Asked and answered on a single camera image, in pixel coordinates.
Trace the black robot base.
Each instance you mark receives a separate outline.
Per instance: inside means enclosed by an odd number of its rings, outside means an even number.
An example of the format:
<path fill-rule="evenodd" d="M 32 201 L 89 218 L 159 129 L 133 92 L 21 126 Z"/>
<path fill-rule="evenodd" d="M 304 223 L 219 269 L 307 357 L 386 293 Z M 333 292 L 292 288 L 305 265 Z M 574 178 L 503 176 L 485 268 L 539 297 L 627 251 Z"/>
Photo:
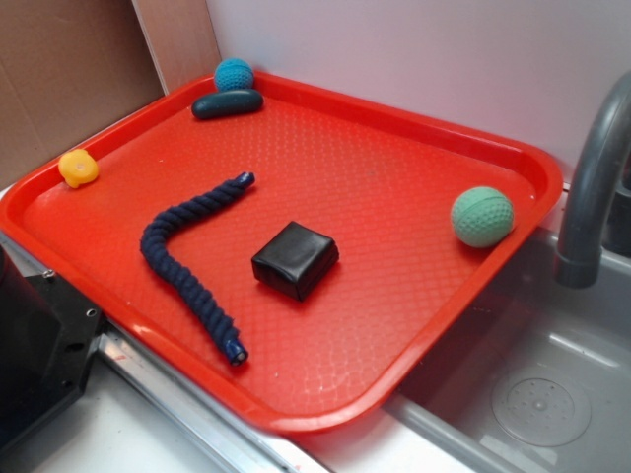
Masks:
<path fill-rule="evenodd" d="M 104 316 L 61 276 L 23 275 L 1 252 L 1 452 L 85 392 Z"/>

